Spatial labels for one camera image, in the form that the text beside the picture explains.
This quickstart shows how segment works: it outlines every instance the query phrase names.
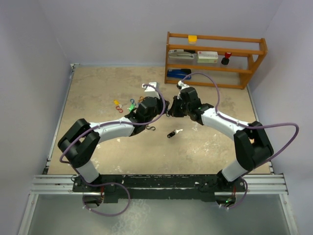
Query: beige table surface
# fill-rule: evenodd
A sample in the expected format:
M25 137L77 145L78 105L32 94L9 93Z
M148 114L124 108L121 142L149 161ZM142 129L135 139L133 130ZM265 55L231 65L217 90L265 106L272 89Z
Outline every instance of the beige table surface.
M80 118L89 122L118 119L113 103L117 99L130 106L130 99L144 95L142 83L157 81L172 104L179 93L174 84L164 84L163 67L78 67L68 94L56 143ZM215 88L195 87L202 103L216 104ZM255 120L247 90L221 88L220 111L240 120ZM134 137L121 137L99 144L92 162L101 174L216 174L235 159L234 143L218 131L201 126L189 117L164 115ZM183 129L171 139L167 134ZM68 164L59 162L61 151L54 146L48 174L72 174ZM268 164L253 173L269 174Z

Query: wooden rack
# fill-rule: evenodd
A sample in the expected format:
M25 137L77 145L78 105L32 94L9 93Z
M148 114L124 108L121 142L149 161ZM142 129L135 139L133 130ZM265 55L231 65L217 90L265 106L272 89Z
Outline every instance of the wooden rack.
M178 45L178 44L169 44L170 37L173 38L188 38L188 34L180 33L170 33L167 32L167 41L166 41L166 59L165 59L165 79L164 83L177 83L177 80L170 80L167 78L167 70L169 68L179 68L179 69L196 69L196 70L211 70L211 71L225 71L225 72L237 72L239 73L240 85L230 85L230 84L217 84L219 87L226 88L237 88L244 89L255 71L258 69L259 65L263 61L264 57L268 52L266 41L264 38L253 39L253 38L234 38L234 37L220 37L220 36L205 36L197 35L197 39L206 39L206 40L218 40L218 41L230 41L230 42L244 42L244 43L258 43L259 50L250 50L250 49L237 49L237 48L223 48L223 47L201 47L194 45ZM224 55L225 52L231 52L233 56L246 57L247 59L247 68L232 68L228 65L222 65L219 61L216 64L210 63L197 63L197 59L194 60L177 60L170 59L168 52L173 49L185 49L185 50L195 50L198 51L216 51L219 55ZM256 61L253 60L253 55L258 55ZM199 86L214 86L212 83L205 82L192 82L185 81L188 85L199 85Z

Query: white wall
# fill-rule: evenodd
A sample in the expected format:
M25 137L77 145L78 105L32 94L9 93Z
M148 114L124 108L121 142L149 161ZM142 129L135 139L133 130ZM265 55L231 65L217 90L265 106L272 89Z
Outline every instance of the white wall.
M261 37L281 1L39 0L71 63L107 65L164 64L167 31Z
M0 228L18 232L31 179L42 173L70 65L36 0L0 2Z
M264 124L294 121L300 133L273 160L283 172L301 234L312 234L313 195L313 1L284 0L264 37L268 55L249 84ZM274 148L292 136L293 128L269 130Z

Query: blue stapler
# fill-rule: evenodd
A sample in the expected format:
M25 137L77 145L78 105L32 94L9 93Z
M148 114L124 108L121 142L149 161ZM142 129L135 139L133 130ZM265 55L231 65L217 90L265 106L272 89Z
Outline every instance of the blue stapler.
M180 70L168 70L167 76L174 77L174 78L181 78L183 79L186 75L191 74L190 69L180 69Z

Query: yellow object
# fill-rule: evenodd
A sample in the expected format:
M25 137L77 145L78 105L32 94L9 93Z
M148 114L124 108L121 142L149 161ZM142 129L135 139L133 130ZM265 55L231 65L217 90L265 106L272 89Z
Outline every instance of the yellow object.
M196 35L188 35L188 43L189 44L196 44L197 36Z

